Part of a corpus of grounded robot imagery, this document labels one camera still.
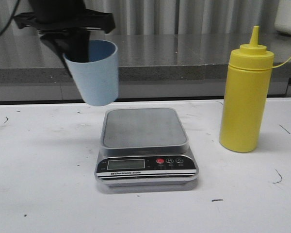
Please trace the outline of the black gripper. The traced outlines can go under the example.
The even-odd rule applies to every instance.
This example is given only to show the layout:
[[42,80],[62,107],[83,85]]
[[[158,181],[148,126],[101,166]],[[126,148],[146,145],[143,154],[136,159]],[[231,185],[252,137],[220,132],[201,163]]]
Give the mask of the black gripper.
[[[87,9],[82,0],[30,0],[29,4],[32,12],[14,16],[17,27],[47,32],[40,37],[41,42],[72,62],[89,62],[90,32],[81,29],[105,33],[115,29],[113,14]],[[81,29],[63,32],[74,28]]]

